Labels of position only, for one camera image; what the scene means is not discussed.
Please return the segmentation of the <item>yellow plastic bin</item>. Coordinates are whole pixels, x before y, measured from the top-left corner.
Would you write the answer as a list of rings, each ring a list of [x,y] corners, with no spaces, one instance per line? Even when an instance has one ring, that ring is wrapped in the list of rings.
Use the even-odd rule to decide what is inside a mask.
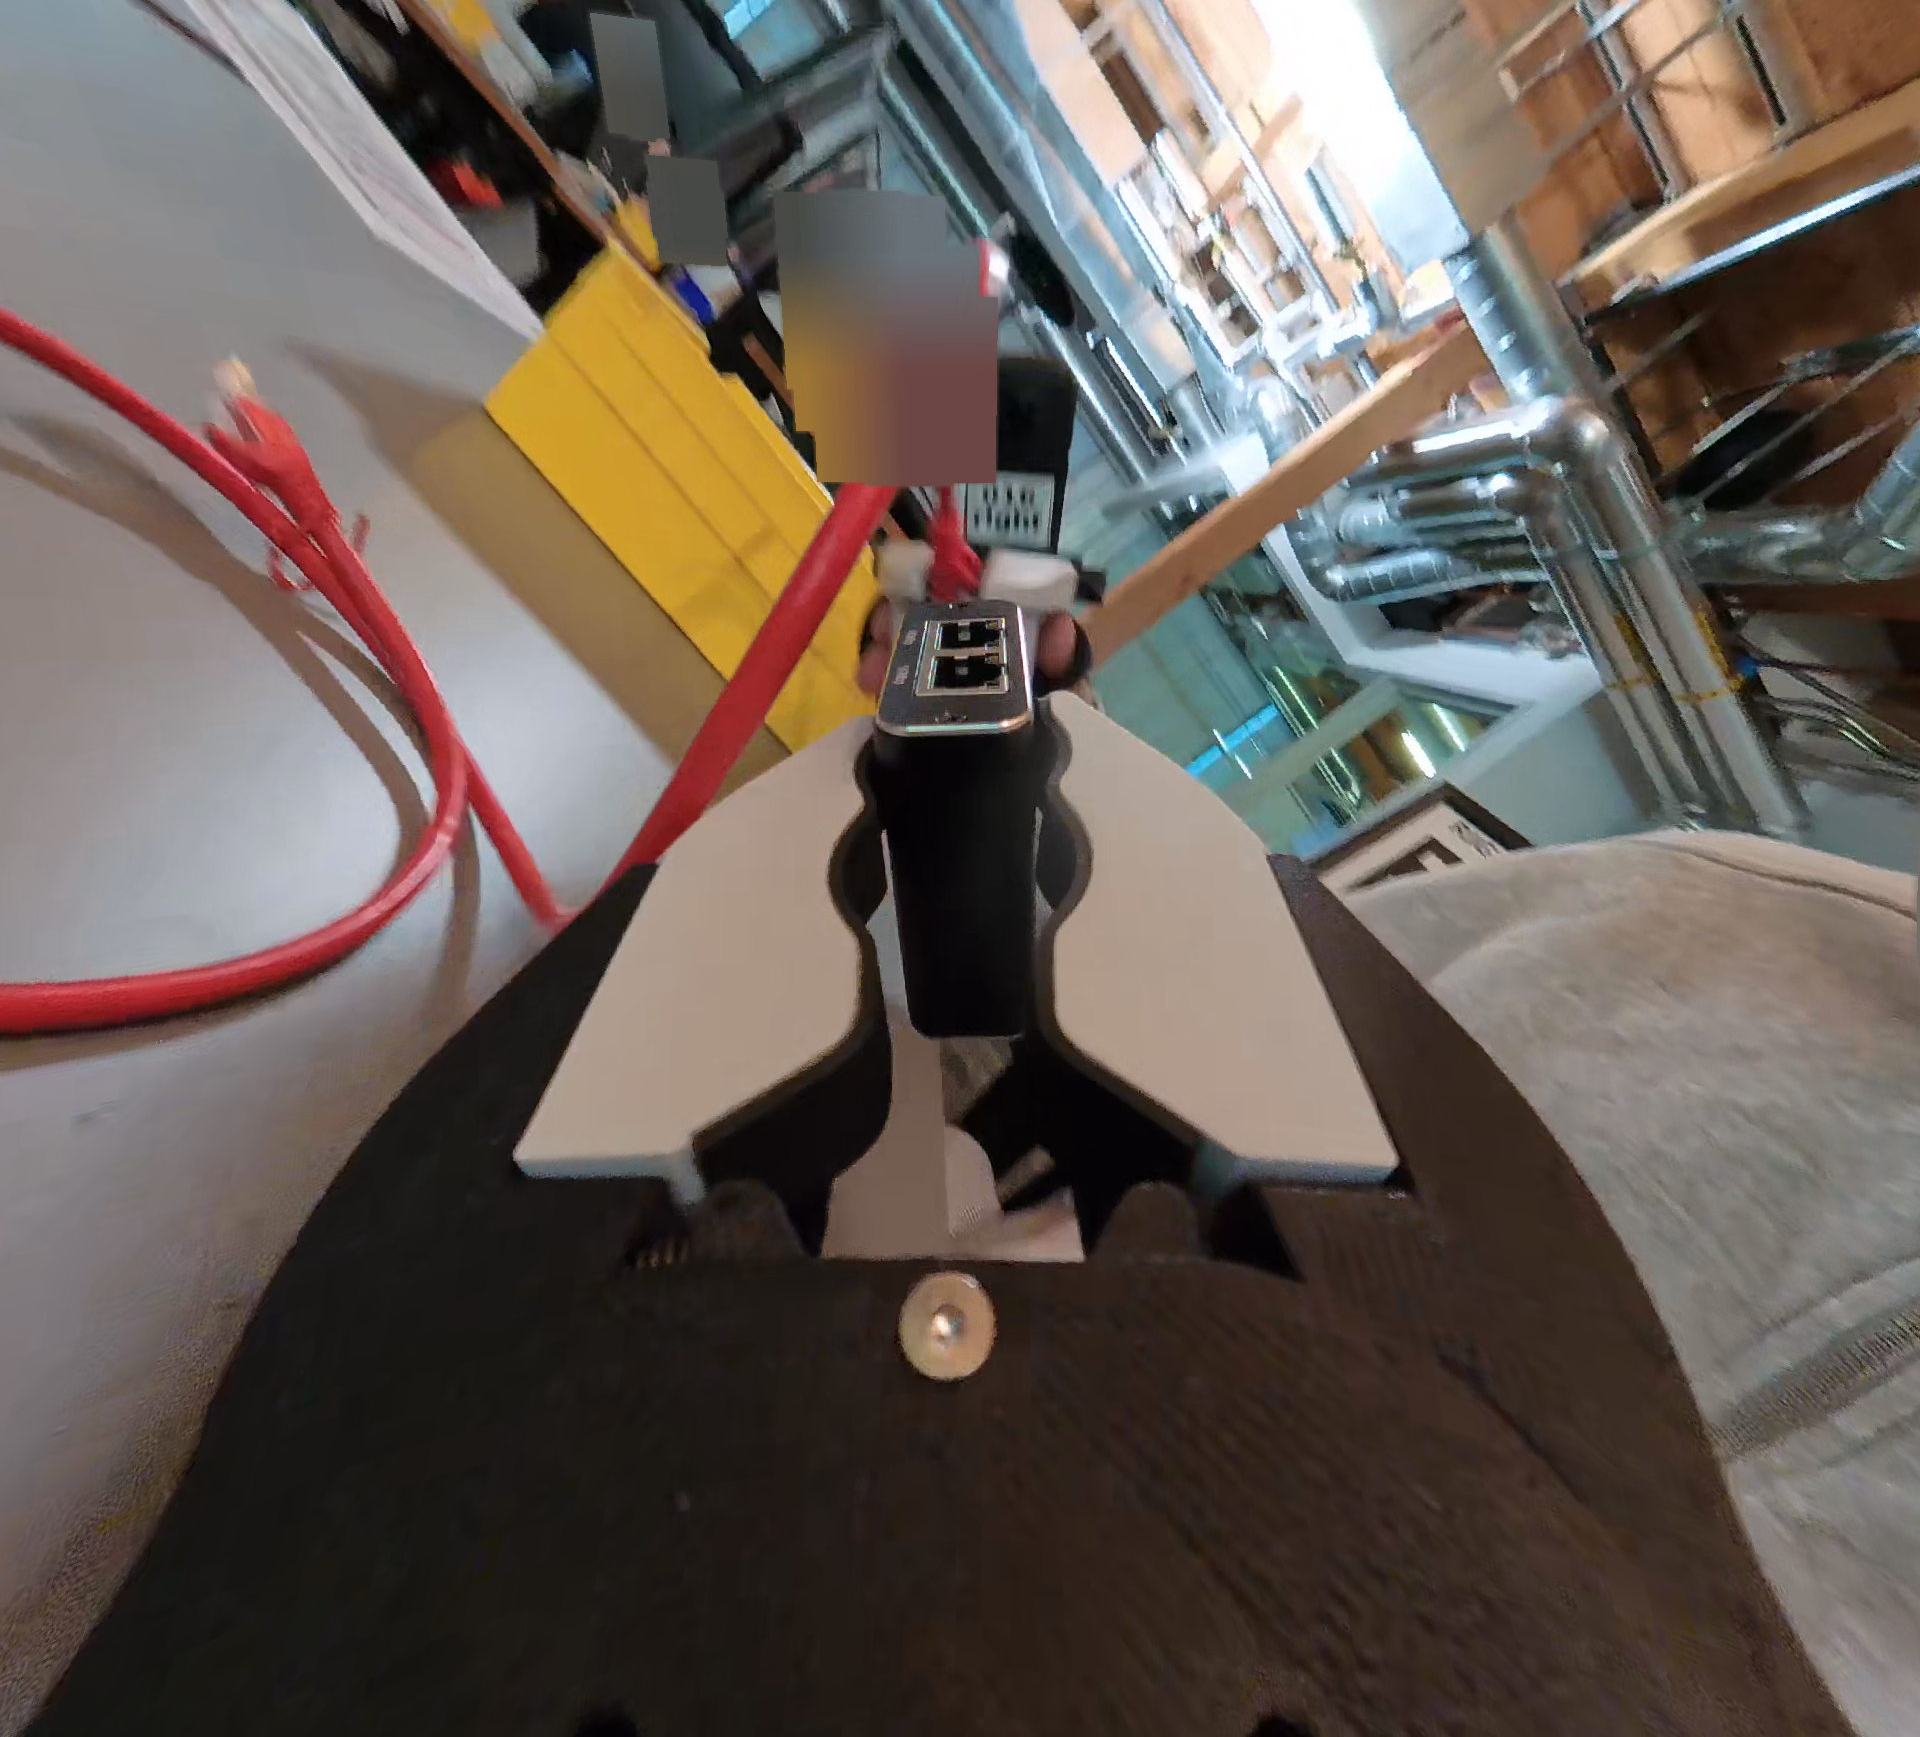
[[[488,418],[732,675],[827,518],[827,490],[626,253],[587,262],[541,323],[488,391]]]

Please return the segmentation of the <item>printed paper sheet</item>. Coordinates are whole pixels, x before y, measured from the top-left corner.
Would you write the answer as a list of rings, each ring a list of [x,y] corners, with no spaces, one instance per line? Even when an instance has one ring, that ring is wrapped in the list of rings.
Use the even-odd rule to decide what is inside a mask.
[[[522,339],[535,312],[386,129],[286,0],[182,0],[371,235]]]

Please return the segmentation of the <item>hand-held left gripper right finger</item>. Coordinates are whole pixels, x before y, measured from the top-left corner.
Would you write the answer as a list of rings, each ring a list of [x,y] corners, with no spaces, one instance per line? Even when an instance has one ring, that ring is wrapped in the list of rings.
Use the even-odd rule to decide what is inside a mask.
[[[1397,1148],[1262,839],[1085,701],[1048,709],[1074,844],[1042,944],[1059,1051],[1166,1128],[1195,1191],[1386,1182]]]

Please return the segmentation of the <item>silver pipe bundle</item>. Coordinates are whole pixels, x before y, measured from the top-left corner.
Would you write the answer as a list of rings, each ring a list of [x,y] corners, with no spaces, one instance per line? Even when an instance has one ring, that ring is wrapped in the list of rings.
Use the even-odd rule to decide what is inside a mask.
[[[1915,431],[1835,507],[1672,512],[1608,413],[1551,395],[1382,447],[1287,537],[1314,592],[1341,604],[1542,580],[1662,806],[1795,841],[1803,795],[1708,592],[1914,578],[1915,527]]]

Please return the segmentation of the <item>black network adapter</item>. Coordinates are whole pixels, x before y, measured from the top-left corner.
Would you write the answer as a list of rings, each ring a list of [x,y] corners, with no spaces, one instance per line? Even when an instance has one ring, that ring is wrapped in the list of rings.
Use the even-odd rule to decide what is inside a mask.
[[[1033,660],[1004,600],[902,610],[868,789],[883,839],[905,1008],[929,1038],[1027,1022],[1044,777]]]

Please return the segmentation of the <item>person's right hand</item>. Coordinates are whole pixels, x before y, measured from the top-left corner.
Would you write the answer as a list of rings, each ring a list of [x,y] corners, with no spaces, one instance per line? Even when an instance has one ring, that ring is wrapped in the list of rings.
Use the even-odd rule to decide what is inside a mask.
[[[861,626],[853,667],[853,685],[868,698],[875,698],[883,689],[897,627],[900,605],[875,600]],[[1098,710],[1099,701],[1090,676],[1091,644],[1078,618],[1067,612],[1044,613],[1033,635],[1031,691],[1039,696],[1067,693]]]

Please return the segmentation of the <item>framed checkered marker sign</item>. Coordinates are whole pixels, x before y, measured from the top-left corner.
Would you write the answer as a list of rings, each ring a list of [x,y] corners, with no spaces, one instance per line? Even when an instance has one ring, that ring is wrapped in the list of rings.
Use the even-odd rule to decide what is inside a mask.
[[[1382,881],[1443,872],[1528,848],[1528,839],[1504,818],[1440,783],[1397,800],[1369,826],[1309,859],[1307,866],[1333,895],[1346,896]]]

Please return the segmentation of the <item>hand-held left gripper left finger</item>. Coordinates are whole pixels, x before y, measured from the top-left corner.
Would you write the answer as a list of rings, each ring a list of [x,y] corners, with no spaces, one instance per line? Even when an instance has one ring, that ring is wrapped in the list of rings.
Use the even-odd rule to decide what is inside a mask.
[[[658,862],[515,1150],[529,1179],[653,1179],[701,1197],[759,1160],[803,1078],[875,1014],[833,854],[863,813],[870,733],[827,733],[691,825]]]

